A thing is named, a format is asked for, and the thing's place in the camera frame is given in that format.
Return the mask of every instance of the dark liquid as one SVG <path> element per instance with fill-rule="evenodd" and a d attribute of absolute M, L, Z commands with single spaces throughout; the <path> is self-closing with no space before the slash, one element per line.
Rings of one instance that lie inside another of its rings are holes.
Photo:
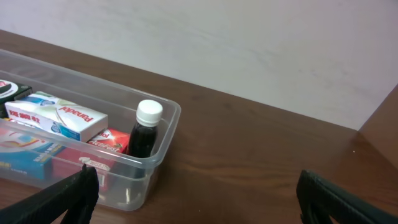
<path fill-rule="evenodd" d="M 157 127 L 145 127 L 138 122 L 130 135 L 128 154 L 138 158 L 147 158 L 152 152 L 157 135 Z"/>

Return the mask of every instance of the brown wooden surface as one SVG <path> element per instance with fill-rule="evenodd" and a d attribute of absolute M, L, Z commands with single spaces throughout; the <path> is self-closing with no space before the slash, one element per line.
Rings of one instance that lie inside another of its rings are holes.
<path fill-rule="evenodd" d="M 398 85 L 359 132 L 398 168 Z"/>
<path fill-rule="evenodd" d="M 300 223 L 312 169 L 398 215 L 398 171 L 352 129 L 0 31 L 0 48 L 176 101 L 182 115 L 154 193 L 92 223 Z M 38 190 L 0 180 L 0 208 Z"/>

